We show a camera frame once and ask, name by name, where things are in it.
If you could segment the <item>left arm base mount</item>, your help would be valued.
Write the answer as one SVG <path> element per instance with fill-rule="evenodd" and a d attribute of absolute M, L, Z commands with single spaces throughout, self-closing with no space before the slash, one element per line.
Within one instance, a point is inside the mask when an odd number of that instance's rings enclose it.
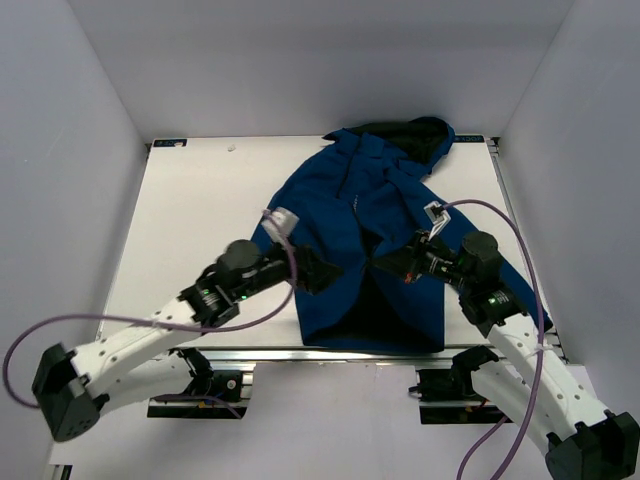
<path fill-rule="evenodd" d="M 187 365 L 190 383 L 176 394 L 152 398 L 148 418 L 241 420 L 248 407 L 252 374 L 248 370 L 215 367 L 197 349 L 174 349 Z"/>

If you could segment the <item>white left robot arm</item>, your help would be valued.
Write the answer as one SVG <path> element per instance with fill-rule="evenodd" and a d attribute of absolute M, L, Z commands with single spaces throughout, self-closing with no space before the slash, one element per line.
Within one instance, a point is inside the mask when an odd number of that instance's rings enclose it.
<path fill-rule="evenodd" d="M 147 399 L 227 403 L 226 382 L 191 341 L 221 331 L 239 315 L 242 301 L 278 284 L 318 294 L 343 274 L 311 246 L 290 242 L 297 222 L 284 208 L 267 213 L 261 223 L 271 241 L 266 251 L 236 240 L 151 318 L 131 320 L 72 350 L 48 348 L 32 392 L 54 441 L 75 439 L 102 416 Z"/>

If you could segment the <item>blue and black jacket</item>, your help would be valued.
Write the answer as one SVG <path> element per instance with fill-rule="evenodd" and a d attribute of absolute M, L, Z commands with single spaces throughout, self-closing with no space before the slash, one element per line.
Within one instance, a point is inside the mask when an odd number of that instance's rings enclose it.
<path fill-rule="evenodd" d="M 437 200 L 423 180 L 449 153 L 454 129 L 436 117 L 369 123 L 325 135 L 269 201 L 299 221 L 290 235 L 343 275 L 325 291 L 295 293 L 306 346 L 386 354 L 433 353 L 445 346 L 445 286 L 413 284 L 375 267 L 431 227 Z"/>

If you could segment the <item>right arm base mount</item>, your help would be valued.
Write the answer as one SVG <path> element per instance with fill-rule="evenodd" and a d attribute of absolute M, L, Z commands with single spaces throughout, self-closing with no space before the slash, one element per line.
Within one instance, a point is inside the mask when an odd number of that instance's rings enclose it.
<path fill-rule="evenodd" d="M 503 413 L 476 393 L 464 393 L 446 369 L 416 371 L 417 384 L 408 394 L 419 403 L 422 425 L 490 425 L 503 418 Z"/>

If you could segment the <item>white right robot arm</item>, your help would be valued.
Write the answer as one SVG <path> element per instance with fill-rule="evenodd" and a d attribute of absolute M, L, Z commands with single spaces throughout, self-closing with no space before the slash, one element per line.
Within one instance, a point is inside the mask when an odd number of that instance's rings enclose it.
<path fill-rule="evenodd" d="M 494 478 L 506 472 L 524 439 L 536 445 L 554 479 L 631 477 L 639 453 L 637 421 L 612 412 L 568 370 L 546 341 L 541 298 L 534 298 L 536 315 L 530 318 L 503 280 L 504 259 L 492 235 L 471 232 L 456 251 L 444 245 L 439 236 L 451 207 L 427 204 L 431 228 L 416 231 L 377 265 L 407 284 L 429 276 L 450 285 L 465 318 L 486 339 L 453 358 L 451 384 L 463 398 L 480 396 L 494 404 L 504 421 L 519 427 Z"/>

